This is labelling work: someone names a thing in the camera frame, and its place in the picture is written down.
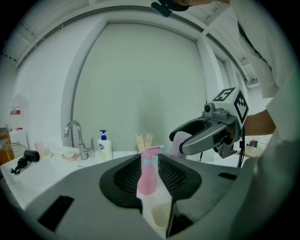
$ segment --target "robotic arm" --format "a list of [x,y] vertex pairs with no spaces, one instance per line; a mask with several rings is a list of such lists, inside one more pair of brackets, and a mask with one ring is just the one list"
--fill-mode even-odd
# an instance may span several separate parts
[[[248,111],[249,107],[239,88],[224,89],[204,105],[202,117],[176,128],[171,132],[170,140],[173,141],[179,131],[187,132],[192,136],[180,145],[182,154],[194,155],[213,148],[222,158],[226,158],[237,152],[233,144],[242,136]],[[232,139],[226,134],[228,126],[233,129]]]

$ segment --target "person's arm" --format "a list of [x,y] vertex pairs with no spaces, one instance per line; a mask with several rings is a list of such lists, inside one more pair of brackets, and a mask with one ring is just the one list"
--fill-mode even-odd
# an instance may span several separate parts
[[267,110],[255,115],[249,115],[244,127],[246,136],[269,135],[272,134],[276,128]]

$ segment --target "hand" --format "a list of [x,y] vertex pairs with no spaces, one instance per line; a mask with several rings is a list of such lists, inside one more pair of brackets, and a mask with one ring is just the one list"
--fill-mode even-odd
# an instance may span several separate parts
[[214,2],[214,0],[173,0],[178,5],[183,6],[197,6],[203,4],[209,4]]

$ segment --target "white countertop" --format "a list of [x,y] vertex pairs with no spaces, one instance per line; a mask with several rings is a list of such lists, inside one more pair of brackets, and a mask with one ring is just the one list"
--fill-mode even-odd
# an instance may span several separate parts
[[[80,157],[75,161],[68,161],[61,158],[66,151],[79,153],[77,148],[66,146],[52,146],[52,156],[49,159],[41,159],[37,163],[28,163],[20,174],[12,174],[11,168],[15,168],[19,158],[0,166],[3,177],[12,195],[24,210],[30,202],[38,195],[46,191],[62,178],[80,168],[103,163],[97,151],[95,157],[81,160]],[[113,152],[113,158],[120,158],[127,155],[136,154],[137,151]]]

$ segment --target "soap bar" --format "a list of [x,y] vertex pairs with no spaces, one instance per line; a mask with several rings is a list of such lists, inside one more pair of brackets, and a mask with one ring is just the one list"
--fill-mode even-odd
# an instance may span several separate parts
[[69,152],[65,152],[64,155],[68,158],[73,158],[75,157],[76,154],[74,152],[69,151]]

